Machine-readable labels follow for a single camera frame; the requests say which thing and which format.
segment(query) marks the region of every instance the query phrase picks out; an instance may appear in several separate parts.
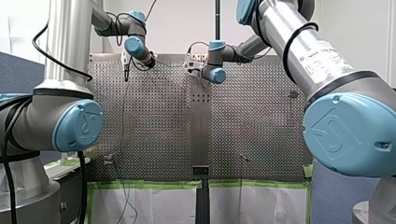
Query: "wire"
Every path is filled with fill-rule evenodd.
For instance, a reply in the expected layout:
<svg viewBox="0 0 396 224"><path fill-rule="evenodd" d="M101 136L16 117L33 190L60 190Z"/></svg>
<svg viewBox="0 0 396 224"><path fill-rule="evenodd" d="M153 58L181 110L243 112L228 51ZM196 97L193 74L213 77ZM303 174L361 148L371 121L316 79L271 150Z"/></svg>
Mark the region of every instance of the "wire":
<svg viewBox="0 0 396 224"><path fill-rule="evenodd" d="M121 136L120 136L120 145L119 145L120 157L121 157L122 160L125 158L123 156L122 143L123 143L123 138L124 138L124 135L125 135L125 105L126 105L126 97L128 95L129 87L130 87L130 83L127 84L126 89L125 89L125 93L124 93L123 99L122 99ZM136 221L137 221L138 213L137 213L137 210L134 208L134 206L131 205L131 203L129 203L129 196L130 196L131 188L128 188L128 193L126 193L126 191L125 191L125 181L122 178L121 178L121 182L122 182L122 189L123 189L124 196L125 196L125 205L124 205L124 207L122 209L122 212L121 212L121 215L120 215L120 218L119 218L117 224L119 224L121 222L121 220L122 220L122 218L123 218L123 216L125 214L126 206L128 204L129 204L129 206L131 206L132 209L134 209L134 212L136 213L136 216L134 217L134 224L135 224Z"/></svg>
<svg viewBox="0 0 396 224"><path fill-rule="evenodd" d="M32 98L27 98L23 103L17 104L17 111L15 112L14 116L12 117L11 122L9 123L6 133L4 135L3 144L2 144L2 157L3 157L3 164L6 170L6 177L8 180L8 188L9 188L9 201L10 201L10 210L11 210L11 223L17 224L17 202L15 196L15 184L14 179L12 178L11 168L9 167L8 155L7 155L7 144L8 139L11 136L12 129L17 122L18 117L20 116L22 110L32 102Z"/></svg>
<svg viewBox="0 0 396 224"><path fill-rule="evenodd" d="M129 61L129 63L128 63L128 67L131 66L131 62L132 62L132 64L134 65L134 68L136 68L137 70L139 70L139 71L141 71L141 72L147 72L147 71L151 70L150 67L147 68L147 69L139 68L139 67L136 65L136 63L134 63L134 57L132 57L132 56L131 56L131 59L130 59L130 61Z"/></svg>
<svg viewBox="0 0 396 224"><path fill-rule="evenodd" d="M209 45L206 44L205 42L203 42L203 41L197 41L197 42L194 42L194 43L192 43L192 44L190 45L189 49L187 50L187 53L191 53L192 47L193 47L194 45L197 45L197 44L203 44L203 45L209 47Z"/></svg>
<svg viewBox="0 0 396 224"><path fill-rule="evenodd" d="M116 35L117 46L121 46L122 40L123 40L123 26L122 26L122 22L120 20L120 16L127 16L127 17L132 18L134 21L137 21L141 25L141 27L145 30L145 34L147 33L146 25L142 21L140 21L137 18L135 18L134 16L132 16L131 14L120 13L120 14L116 15L111 12L107 12L106 14L114 17L114 19L116 20L115 23L116 23L116 32L117 32L117 35Z"/></svg>
<svg viewBox="0 0 396 224"><path fill-rule="evenodd" d="M152 11L152 9L154 8L154 6L155 6L156 3L157 3L157 0L154 0L154 2L152 2L151 8L149 9L148 15L147 15L147 17L146 17L146 21L148 21L149 15L151 14L151 11Z"/></svg>
<svg viewBox="0 0 396 224"><path fill-rule="evenodd" d="M296 84L296 82L295 82L293 76L291 75L291 72L289 70L289 65L288 65L290 47L291 47L291 44L293 43L293 41L300 35L300 33L302 31L309 30L309 29L316 29L318 31L319 26L314 22L309 22L309 23L304 24L302 27L300 27L299 29L297 29L293 32L290 39L286 43L285 49L283 50L283 66L285 67L286 75L294 84Z"/></svg>
<svg viewBox="0 0 396 224"><path fill-rule="evenodd" d="M120 13L119 15L115 15L114 13L107 12L107 14L113 16L113 17L116 19L116 32L117 32L116 40L117 40L117 46L121 46L121 45L122 45L122 39L123 39L123 28L122 28L122 23L121 23L121 21L120 21L120 16L128 16L128 17L134 19L135 21L139 22L140 25L142 26L142 28L145 30L145 34L147 33L146 25L145 25L142 21L138 20L137 18L135 18L134 16L132 16L132 15L130 15L130 14L128 14L128 13ZM142 71L142 72L147 72L148 70L151 69L151 68L149 68L149 69L142 69L142 68L139 68L139 67L135 64L134 59L133 59L133 57L131 56L131 58L130 58L130 60L129 60L129 62L128 62L128 70L124 70L124 78L125 78L125 81L128 81L128 79L129 79L129 74L130 74L130 71L131 71L131 69L130 69L131 63L134 65L134 67L135 67L137 70Z"/></svg>
<svg viewBox="0 0 396 224"><path fill-rule="evenodd" d="M84 153L78 152L79 166L81 169L81 205L78 216L78 224L84 224L85 216L87 214L87 199L88 199L88 186L87 186L87 168L85 166Z"/></svg>
<svg viewBox="0 0 396 224"><path fill-rule="evenodd" d="M72 72L74 72L74 73L77 73L77 74L79 74L79 75L82 75L82 76L84 76L84 77L87 77L87 78L88 78L88 81L91 81L91 80L92 80L92 76L90 76L90 75L87 74L87 73L78 71L77 69L74 69L74 68L72 68L72 67L69 67L69 66L67 66L67 65L64 64L64 63L61 63L60 61L58 61L58 60L56 60L55 58L53 58L52 56L50 56L46 51L44 51L43 49L41 49L41 48L37 45L37 43L36 43L37 39L38 39L40 36L42 36L42 35L44 34L44 32L46 32L46 30L47 30L48 28L49 28L49 24L47 23L46 26L45 26L40 32L38 32L38 34L35 35L35 37L33 37L32 44L33 44L33 46L35 47L35 49L37 49L41 54L43 54L44 56L46 56L46 58L48 58L48 59L50 59L51 61L53 61L54 63L60 65L62 68L66 69L66 70L69 70L69 71L72 71Z"/></svg>

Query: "metal pole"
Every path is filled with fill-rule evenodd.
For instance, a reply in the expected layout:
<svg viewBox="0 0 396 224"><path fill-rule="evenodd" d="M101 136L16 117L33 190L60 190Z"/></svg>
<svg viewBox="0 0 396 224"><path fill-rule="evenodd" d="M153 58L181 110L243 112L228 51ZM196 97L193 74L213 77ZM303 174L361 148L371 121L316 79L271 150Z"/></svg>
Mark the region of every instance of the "metal pole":
<svg viewBox="0 0 396 224"><path fill-rule="evenodd" d="M220 40L220 0L216 0L216 39Z"/></svg>
<svg viewBox="0 0 396 224"><path fill-rule="evenodd" d="M58 61L88 72L91 42L92 1L51 0L47 52ZM80 91L91 94L87 78L46 60L44 81L37 89Z"/></svg>

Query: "white wall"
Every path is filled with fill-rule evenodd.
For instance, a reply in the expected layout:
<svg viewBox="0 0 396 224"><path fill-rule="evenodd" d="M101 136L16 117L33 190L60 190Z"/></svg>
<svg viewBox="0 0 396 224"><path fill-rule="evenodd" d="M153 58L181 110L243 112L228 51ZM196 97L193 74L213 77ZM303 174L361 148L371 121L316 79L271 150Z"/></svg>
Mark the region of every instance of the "white wall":
<svg viewBox="0 0 396 224"><path fill-rule="evenodd" d="M375 71L386 81L392 77L389 55L396 41L389 29L391 5L394 0L322 0L320 17L325 39L355 68Z"/></svg>
<svg viewBox="0 0 396 224"><path fill-rule="evenodd" d="M147 14L151 3L152 0L104 0L104 9L114 13L140 10ZM221 39L233 45L253 35L249 26L237 23L236 4L237 0L221 1ZM319 21L320 14L316 13L314 17ZM185 53L191 43L208 43L215 38L215 1L158 0L148 19L147 29L147 45L151 50ZM104 43L104 52L122 51L113 37L106 38ZM196 46L194 52L206 53L207 48Z"/></svg>
<svg viewBox="0 0 396 224"><path fill-rule="evenodd" d="M46 25L49 9L50 0L0 0L0 52L44 63L32 39ZM37 43L45 49L47 33ZM102 38L92 35L91 51L102 52L102 46Z"/></svg>

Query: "cable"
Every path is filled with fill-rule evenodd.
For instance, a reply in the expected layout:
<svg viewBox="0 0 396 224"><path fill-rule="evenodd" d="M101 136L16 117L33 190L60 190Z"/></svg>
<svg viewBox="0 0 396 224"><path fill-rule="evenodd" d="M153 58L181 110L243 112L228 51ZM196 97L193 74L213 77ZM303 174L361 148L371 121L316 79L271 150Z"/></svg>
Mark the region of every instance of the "cable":
<svg viewBox="0 0 396 224"><path fill-rule="evenodd" d="M141 72L147 72L147 71L151 70L150 67L149 67L148 69L139 68L139 67L136 65L136 63L134 63L134 57L132 57L132 56L131 56L131 59L130 59L130 61L129 61L128 67L131 65L131 62L132 62L132 64L134 65L134 68L136 68L137 70L139 70L139 71L141 71Z"/></svg>
<svg viewBox="0 0 396 224"><path fill-rule="evenodd" d="M10 201L10 210L11 210L11 223L17 224L17 202L15 196L15 184L14 179L12 178L11 168L9 167L8 155L7 155L7 144L8 139L11 136L12 129L17 122L22 110L32 102L32 98L27 98L24 102L17 104L17 111L15 112L14 116L12 117L11 122L6 128L6 133L4 135L3 144L2 144L2 157L3 157L3 164L6 170L6 176L8 180L8 188L9 188L9 201Z"/></svg>
<svg viewBox="0 0 396 224"><path fill-rule="evenodd" d="M151 14L151 11L152 11L152 9L154 8L154 6L155 6L156 3L157 3L157 0L154 0L154 2L152 2L151 8L149 9L148 15L147 15L147 17L146 17L146 21L148 21L149 15Z"/></svg>
<svg viewBox="0 0 396 224"><path fill-rule="evenodd" d="M236 58L237 58L237 62L238 63L242 63L242 60L241 60L241 58L245 58L245 59L248 59L248 60L251 60L251 61L254 61L254 60L258 60L258 59L260 59L260 58L263 58L263 57L265 57L265 56L267 56L267 54L271 51L271 49L272 48L269 48L267 51L265 51L265 53L263 54L263 55L259 55L259 56L254 56L254 57L249 57L249 56L246 56L246 55L244 55L244 54L242 54L241 52L239 52L238 51L238 49L235 47L235 46L232 46L232 45L227 45L228 47L230 47L231 49L233 49L233 53L234 53L234 55L236 56Z"/></svg>
<svg viewBox="0 0 396 224"><path fill-rule="evenodd" d="M197 41L197 42L194 42L194 43L192 43L192 44L190 45L189 49L187 50L187 53L191 53L192 47L193 47L194 45L197 45L197 44L203 44L203 45L209 47L209 45L206 44L205 42L203 42L203 41Z"/></svg>
<svg viewBox="0 0 396 224"><path fill-rule="evenodd" d="M262 35L262 28L260 26L260 2L261 0L256 0L256 26L257 26L257 31L259 32L259 37L262 40L262 43L264 43L268 47L272 47L268 41L265 40L264 36Z"/></svg>
<svg viewBox="0 0 396 224"><path fill-rule="evenodd" d="M91 80L92 80L92 76L90 76L90 75L87 74L87 73L78 71L77 69L74 69L74 68L72 68L72 67L69 67L69 66L67 66L67 65L64 64L64 63L61 63L60 61L58 61L58 60L56 60L55 58L53 58L52 56L50 56L46 51L44 51L43 49L41 49L41 48L37 45L37 43L36 43L37 39L38 39L40 36L42 36L42 35L44 34L44 32L46 32L46 30L47 30L48 28L49 28L49 24L47 23L46 26L45 26L40 32L38 32L38 34L35 35L35 37L33 37L32 43L33 43L33 46L35 47L35 49L37 49L41 54L43 54L44 56L46 56L46 58L48 58L48 59L50 59L51 61L53 61L54 63L60 65L62 68L66 69L66 70L69 70L69 71L72 71L72 72L74 72L74 73L80 74L80 75L82 75L82 76L84 76L84 77L87 77L87 78L88 78L88 81L91 81Z"/></svg>
<svg viewBox="0 0 396 224"><path fill-rule="evenodd" d="M319 26L314 23L314 22L309 22L304 24L301 28L297 29L296 31L293 32L293 34L291 35L290 39L288 40L288 42L286 43L285 49L283 51L283 66L285 67L285 72L286 75L288 76L288 78L294 82L294 84L296 84L293 76L290 73L289 70L289 65L288 65L288 59L289 59L289 51L290 51L290 47L291 44L293 43L293 41L295 40L295 38L297 38L299 36L299 34L304 31L304 30L308 30L308 29L316 29L317 31L319 30Z"/></svg>
<svg viewBox="0 0 396 224"><path fill-rule="evenodd" d="M130 87L130 83L128 83L127 86L126 86L126 90L125 90L125 93L124 93L124 95L123 95L123 100L122 100L121 136L120 136L120 145L119 145L120 157L121 157L122 159L125 158L125 157L123 156L122 142L123 142L123 138L124 138L124 135L125 135L125 105L126 105L126 97L127 97L127 95L128 95L129 87ZM137 221L138 213L137 213L137 210L134 208L134 206L131 205L131 203L129 203L129 196L130 196L131 188L128 188L128 193L126 193L126 191L125 191L125 181L124 181L122 178L121 178L121 182L122 182L122 189L123 189L124 196L125 196L125 205L124 205L124 207L123 207L123 209L122 209L122 212L121 212L121 215L120 215L120 218L119 218L117 224L119 224L119 223L121 222L122 217L123 217L124 214L125 214L126 206L127 206L127 205L129 205L132 209L134 209L134 212L136 213L136 216L135 216L135 218L134 218L134 224L135 224L136 221Z"/></svg>
<svg viewBox="0 0 396 224"><path fill-rule="evenodd" d="M78 152L79 166L81 169L81 206L78 216L78 224L84 224L85 216L87 214L87 199L88 199L88 186L87 186L87 168L85 166L84 153Z"/></svg>

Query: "light blue joint cap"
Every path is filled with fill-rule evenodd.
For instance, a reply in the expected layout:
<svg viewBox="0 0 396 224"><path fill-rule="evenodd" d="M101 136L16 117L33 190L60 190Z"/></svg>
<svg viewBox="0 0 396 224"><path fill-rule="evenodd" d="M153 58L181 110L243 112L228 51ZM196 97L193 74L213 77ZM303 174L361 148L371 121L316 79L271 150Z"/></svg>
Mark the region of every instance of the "light blue joint cap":
<svg viewBox="0 0 396 224"><path fill-rule="evenodd" d="M59 119L53 135L53 147L60 152L82 151L92 146L102 130L103 113L93 100L71 105Z"/></svg>
<svg viewBox="0 0 396 224"><path fill-rule="evenodd" d="M145 53L143 41L136 36L129 36L124 43L125 50L134 58L140 58Z"/></svg>
<svg viewBox="0 0 396 224"><path fill-rule="evenodd" d="M248 25L257 0L239 0L236 7L236 20L239 24Z"/></svg>
<svg viewBox="0 0 396 224"><path fill-rule="evenodd" d="M224 68L215 68L210 72L210 82L215 84L223 83L226 77Z"/></svg>
<svg viewBox="0 0 396 224"><path fill-rule="evenodd" d="M396 174L396 113L355 93L321 97L304 116L304 139L312 154L342 175Z"/></svg>
<svg viewBox="0 0 396 224"><path fill-rule="evenodd" d="M226 46L226 43L224 40L212 40L209 43L209 50L210 51L215 51L218 49L224 49Z"/></svg>
<svg viewBox="0 0 396 224"><path fill-rule="evenodd" d="M135 19L143 22L143 24L145 24L145 26L146 26L146 16L145 16L145 14L143 14L143 12L132 10L132 11L129 12L129 15L131 15Z"/></svg>

